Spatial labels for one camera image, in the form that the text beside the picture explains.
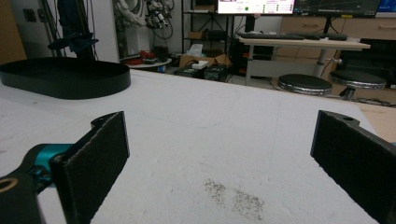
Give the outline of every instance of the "white desk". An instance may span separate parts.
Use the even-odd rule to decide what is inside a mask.
[[[92,223],[375,223],[310,157],[320,109],[373,129],[350,103],[143,71],[91,100],[0,84],[0,175],[123,110],[131,157]],[[48,223],[64,223],[55,189],[39,201]]]
[[[313,75],[316,77],[320,77],[320,74],[323,71],[323,65],[326,57],[326,52],[328,49],[343,49],[343,50],[362,50],[369,49],[370,45],[349,42],[349,41],[333,41],[333,40],[281,40],[281,39],[244,39],[240,38],[240,42],[250,45],[249,55],[247,58],[247,76],[246,76],[246,85],[249,85],[250,77],[251,77],[251,68],[253,63],[253,50],[254,46],[271,46],[271,47],[285,47],[285,48],[315,48],[321,49],[319,59],[317,64],[315,65],[315,69]],[[292,68],[289,74],[296,73],[295,69]]]

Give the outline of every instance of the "stool seat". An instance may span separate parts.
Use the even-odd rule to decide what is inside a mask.
[[[330,77],[336,83],[360,89],[384,89],[387,84],[387,82],[380,77],[357,71],[334,71],[330,73]]]
[[[332,92],[332,84],[320,77],[287,74],[279,77],[277,85],[287,91],[309,95],[326,95]]]

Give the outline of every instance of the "black tray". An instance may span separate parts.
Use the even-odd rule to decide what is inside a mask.
[[[4,85],[55,98],[108,96],[131,85],[130,69],[120,63],[78,58],[40,58],[0,65]]]

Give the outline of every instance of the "red object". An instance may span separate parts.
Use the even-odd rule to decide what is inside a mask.
[[[122,63],[125,63],[127,65],[139,65],[143,63],[143,59],[141,58],[127,59],[122,61]]]
[[[155,59],[156,58],[155,54],[150,51],[140,50],[139,54],[142,59]]]

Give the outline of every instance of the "computer monitor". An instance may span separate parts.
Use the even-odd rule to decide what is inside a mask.
[[[291,15],[295,0],[218,0],[218,13],[231,15]]]
[[[373,18],[380,0],[296,0],[294,13],[307,16]]]
[[[396,0],[381,0],[376,18],[396,18]]]

